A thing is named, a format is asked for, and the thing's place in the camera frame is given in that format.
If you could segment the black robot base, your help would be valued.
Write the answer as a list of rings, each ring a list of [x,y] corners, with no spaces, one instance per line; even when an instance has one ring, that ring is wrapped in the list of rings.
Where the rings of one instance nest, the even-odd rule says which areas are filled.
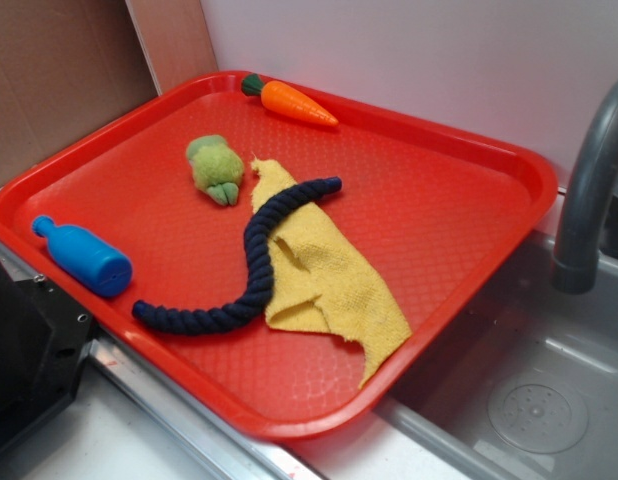
[[[0,261],[0,455],[74,401],[94,329],[51,279],[16,281]]]

